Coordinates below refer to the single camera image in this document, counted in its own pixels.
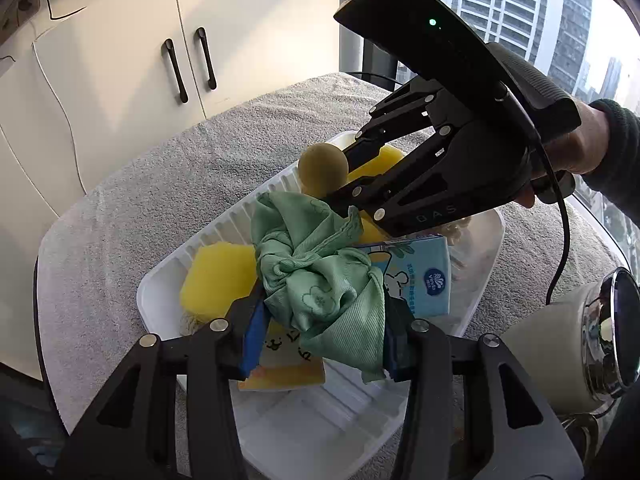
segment black cabinet handle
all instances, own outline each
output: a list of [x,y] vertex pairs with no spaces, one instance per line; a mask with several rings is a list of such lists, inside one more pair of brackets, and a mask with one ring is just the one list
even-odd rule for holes
[[215,90],[218,86],[216,83],[216,76],[213,73],[213,66],[211,65],[211,56],[209,55],[209,45],[207,44],[207,33],[204,31],[204,27],[199,27],[196,30],[200,43],[202,43],[202,49],[204,50],[204,59],[207,62],[207,70],[209,71],[209,88]]
[[175,48],[174,41],[171,38],[164,40],[164,46],[169,52],[169,57],[171,58],[171,64],[174,66],[175,78],[178,80],[178,88],[180,89],[180,101],[183,103],[189,100],[189,96],[187,95],[187,91],[184,88],[184,83],[182,82],[182,76],[180,75],[180,68],[178,67],[178,60],[175,59]]

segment blue tissue box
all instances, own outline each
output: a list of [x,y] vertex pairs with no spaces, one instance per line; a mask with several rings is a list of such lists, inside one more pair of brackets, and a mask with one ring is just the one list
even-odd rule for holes
[[403,298],[415,317],[449,313],[451,270],[447,239],[428,236],[357,246],[385,277],[393,298]]

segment yellow sponge pad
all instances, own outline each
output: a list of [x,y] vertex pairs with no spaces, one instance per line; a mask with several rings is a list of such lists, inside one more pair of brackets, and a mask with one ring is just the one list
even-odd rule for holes
[[376,176],[385,173],[386,170],[397,164],[403,157],[404,153],[402,150],[385,144],[380,148],[378,156],[372,158],[356,170],[351,171],[348,175],[348,181],[351,182],[361,176]]
[[198,321],[225,317],[231,303],[251,293],[257,276],[251,245],[216,242],[201,247],[180,290],[180,304]]
[[360,211],[360,220],[362,220],[362,234],[358,239],[360,245],[377,244],[390,239],[389,235],[371,221],[371,217],[366,212]]

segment table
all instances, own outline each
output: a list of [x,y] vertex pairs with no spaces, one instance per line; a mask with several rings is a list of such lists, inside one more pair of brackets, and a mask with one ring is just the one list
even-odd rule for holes
[[[145,333],[142,277],[169,252],[313,142],[357,130],[383,89],[335,73],[258,97],[157,146],[100,183],[51,227],[38,257],[38,322],[50,386],[71,432],[104,381]],[[427,131],[396,142],[411,150]],[[466,332],[502,333],[540,308],[562,250],[558,208],[500,208],[504,243]],[[569,207],[570,259],[556,294],[618,265]],[[184,396],[177,402],[178,464],[185,468]],[[388,478],[399,432],[354,479]],[[251,475],[261,476],[253,471]]]

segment black cable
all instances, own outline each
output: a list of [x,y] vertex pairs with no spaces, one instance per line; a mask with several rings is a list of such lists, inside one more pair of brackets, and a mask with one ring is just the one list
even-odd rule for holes
[[387,81],[391,81],[392,83],[396,83],[397,85],[402,86],[402,83],[399,81],[396,81],[395,79],[393,79],[392,77],[386,76],[386,75],[382,75],[382,74],[376,74],[374,72],[345,72],[345,74],[349,74],[349,75],[370,75],[373,77],[379,77],[380,79],[386,79]]
[[566,261],[569,258],[569,247],[571,246],[571,232],[569,230],[569,215],[566,212],[566,204],[564,203],[564,197],[562,191],[560,191],[560,185],[556,178],[556,172],[551,166],[549,157],[546,154],[545,147],[542,145],[542,139],[540,133],[536,129],[535,124],[527,114],[526,110],[522,107],[522,104],[513,95],[513,92],[503,83],[498,83],[494,89],[495,100],[497,102],[504,103],[507,114],[511,117],[514,123],[519,126],[522,133],[525,135],[529,146],[532,146],[535,152],[538,154],[542,166],[545,168],[546,176],[551,181],[551,187],[554,190],[556,196],[556,202],[558,202],[558,208],[560,209],[560,218],[562,219],[562,256],[558,263],[558,268],[553,276],[549,288],[546,291],[546,304],[551,303],[551,296],[556,288],[556,283],[560,279],[560,275],[564,270]]
[[609,405],[609,407],[606,410],[604,410],[602,413],[596,413],[595,415],[593,415],[593,418],[597,420],[607,415],[607,413],[613,410],[613,407],[616,405],[616,402],[618,402],[618,399],[613,399],[613,402]]
[[545,168],[546,176],[549,177],[551,181],[551,187],[554,190],[554,194],[556,196],[556,200],[558,201],[558,208],[560,209],[560,218],[562,219],[562,256],[560,257],[560,262],[558,263],[558,268],[556,269],[556,273],[549,283],[549,288],[546,291],[546,304],[551,303],[551,295],[554,293],[554,289],[556,288],[556,283],[560,279],[560,275],[564,270],[564,266],[566,265],[566,261],[569,258],[569,247],[571,245],[571,233],[569,231],[569,215],[566,212],[566,204],[564,203],[564,198],[562,197],[562,192],[560,191],[560,185],[558,184],[558,179],[556,178],[556,173],[554,172],[553,167],[551,166],[551,162],[549,161],[549,157],[546,154],[545,148],[542,145],[542,142],[539,141],[535,144],[535,150],[538,154],[540,161],[542,161],[542,165]]
[[76,12],[80,12],[82,9],[84,9],[84,7],[82,7],[82,9],[74,10],[73,12],[65,14],[64,16],[56,16],[54,18],[53,17],[53,12],[51,10],[51,2],[49,0],[46,0],[46,1],[47,1],[47,7],[49,7],[49,19],[52,22],[55,22],[56,20],[63,20],[64,18],[68,18],[69,16],[73,16]]

